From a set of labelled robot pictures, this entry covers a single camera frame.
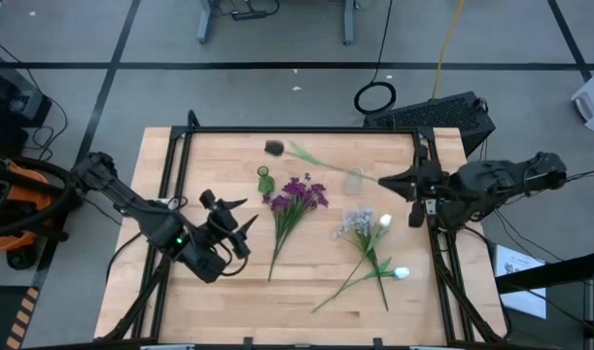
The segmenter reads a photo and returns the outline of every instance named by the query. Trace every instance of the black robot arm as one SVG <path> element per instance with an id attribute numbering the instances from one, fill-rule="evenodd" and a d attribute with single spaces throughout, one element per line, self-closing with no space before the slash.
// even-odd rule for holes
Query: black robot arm
<path id="1" fill-rule="evenodd" d="M 215 200 L 212 192 L 206 190 L 199 200 L 210 210 L 208 222 L 196 227 L 178 211 L 171 210 L 162 202 L 143 199 L 126 186 L 118 179 L 113 159 L 106 154 L 89 154 L 74 166 L 70 174 L 78 188 L 84 192 L 104 194 L 122 214 L 137 221 L 151 245 L 172 261 L 184 263 L 206 283 L 214 282 L 224 274 L 231 262 L 230 251 L 227 251 L 230 258 L 226 262 L 215 248 L 215 245 L 220 245 L 227 250 L 222 242 L 224 239 L 230 242 L 237 258 L 246 259 L 249 256 L 246 233 L 257 216 L 233 232 L 238 223 L 229 212 L 246 199 L 236 202 Z"/>
<path id="2" fill-rule="evenodd" d="M 567 180 L 565 164 L 551 153 L 538 153 L 517 163 L 470 162 L 452 175 L 425 154 L 418 151 L 416 165 L 402 174 L 380 178 L 378 183 L 406 200 L 427 201 L 427 206 L 437 212 L 434 224 L 445 229 L 480 221 L 512 197 L 559 189 Z"/>

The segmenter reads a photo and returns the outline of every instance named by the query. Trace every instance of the white flower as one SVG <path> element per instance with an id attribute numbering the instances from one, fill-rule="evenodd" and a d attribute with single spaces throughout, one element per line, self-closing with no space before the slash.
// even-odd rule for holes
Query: white flower
<path id="1" fill-rule="evenodd" d="M 409 272 L 408 267 L 396 267 L 394 268 L 394 277 L 396 279 L 404 279 L 409 276 Z"/>
<path id="2" fill-rule="evenodd" d="M 379 219 L 378 224 L 380 224 L 384 228 L 388 228 L 389 225 L 392 224 L 392 216 L 389 214 L 385 214 Z"/>

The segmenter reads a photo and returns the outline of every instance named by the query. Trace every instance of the floor tile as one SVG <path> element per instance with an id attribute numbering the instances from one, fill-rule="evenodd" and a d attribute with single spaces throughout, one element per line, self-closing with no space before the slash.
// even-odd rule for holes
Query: floor tile
<path id="1" fill-rule="evenodd" d="M 341 4 L 313 0 L 284 1 L 277 15 L 260 20 L 214 18 L 210 42 L 201 46 L 195 40 L 197 1 L 144 1 L 123 60 L 375 61 L 388 3 L 362 3 L 350 47 L 341 45 Z M 231 5 L 224 1 L 222 8 Z M 455 11 L 455 4 L 440 0 L 396 2 L 383 60 L 436 62 Z M 468 1 L 446 57 L 451 62 L 573 62 L 546 2 L 520 0 Z"/>
<path id="2" fill-rule="evenodd" d="M 383 59 L 437 62 L 457 4 L 441 0 L 395 2 Z M 547 2 L 523 0 L 466 1 L 445 61 L 574 62 Z"/>
<path id="3" fill-rule="evenodd" d="M 5 1 L 0 44 L 23 61 L 108 62 L 129 7 L 130 0 Z"/>
<path id="4" fill-rule="evenodd" d="M 271 11 L 273 1 L 253 1 Z M 234 0 L 237 9 L 246 9 Z M 231 9 L 226 0 L 225 11 Z M 355 15 L 356 44 L 343 42 L 343 5 L 332 1 L 282 1 L 279 12 L 258 20 L 212 18 L 209 42 L 196 40 L 198 0 L 146 0 L 126 44 L 123 61 L 373 61 L 383 35 L 383 2 Z"/>
<path id="5" fill-rule="evenodd" d="M 594 63 L 594 0 L 558 0 L 586 63 Z"/>

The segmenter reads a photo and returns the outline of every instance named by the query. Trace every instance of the orange machine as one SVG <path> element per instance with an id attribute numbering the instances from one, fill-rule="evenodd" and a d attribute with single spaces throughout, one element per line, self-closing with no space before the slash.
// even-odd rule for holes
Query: orange machine
<path id="1" fill-rule="evenodd" d="M 58 210 L 52 210 L 63 189 L 50 185 L 44 175 L 31 167 L 57 177 L 67 172 L 35 159 L 17 161 L 23 166 L 0 155 L 0 251 L 7 252 L 10 267 L 25 269 L 37 259 L 38 235 L 61 241 L 67 238 L 66 233 L 53 228 L 52 218 L 69 210 L 69 206 L 62 210 L 66 205 L 60 203 Z"/>

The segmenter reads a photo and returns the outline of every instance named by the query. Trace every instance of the wooden tabletop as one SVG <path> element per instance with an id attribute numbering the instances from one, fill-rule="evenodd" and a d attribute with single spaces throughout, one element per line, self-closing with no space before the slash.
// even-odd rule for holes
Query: wooden tabletop
<path id="1" fill-rule="evenodd" d="M 168 144 L 169 128 L 147 128 L 132 180 L 132 188 L 155 198 Z M 455 171 L 466 162 L 457 129 L 436 129 L 437 150 L 443 168 Z M 343 192 L 345 174 L 314 167 L 292 157 L 270 157 L 263 152 L 268 139 L 296 141 L 315 157 L 349 168 L 357 165 L 378 178 L 397 174 L 411 164 L 413 144 L 398 134 L 195 134 L 192 139 L 184 194 L 190 200 L 183 213 L 194 224 L 207 212 L 199 195 L 211 189 L 217 198 L 249 198 L 233 210 L 242 225 L 256 214 L 247 244 L 249 265 L 234 277 L 205 284 L 183 264 L 175 263 L 162 316 L 160 342 L 240 344 L 251 336 L 257 344 L 369 345 L 381 337 L 386 345 L 445 344 L 433 259 L 425 227 L 410 228 L 410 203 L 376 184 L 363 181 L 360 194 Z M 177 159 L 174 164 L 177 171 Z M 266 165 L 277 186 L 290 177 L 310 172 L 313 181 L 327 187 L 329 208 L 318 209 L 299 223 L 288 238 L 266 281 L 273 251 L 274 224 L 258 193 L 260 165 Z M 175 175 L 170 186 L 173 191 Z M 391 214 L 391 231 L 377 255 L 393 257 L 391 266 L 406 266 L 404 280 L 384 280 L 390 311 L 385 311 L 374 280 L 367 280 L 316 313 L 311 310 L 332 295 L 360 259 L 357 249 L 332 234 L 349 210 L 371 207 L 375 215 Z M 124 219 L 118 246 L 138 231 L 136 222 Z M 469 299 L 496 333 L 506 326 L 487 249 L 478 237 L 460 232 L 460 263 Z M 134 301 L 141 281 L 147 243 L 137 240 L 126 248 L 111 270 L 96 336 L 107 333 Z M 356 276 L 370 271 L 364 264 Z M 462 338 L 458 305 L 450 294 L 455 333 Z M 154 299 L 148 303 L 144 334 L 149 334 Z"/>

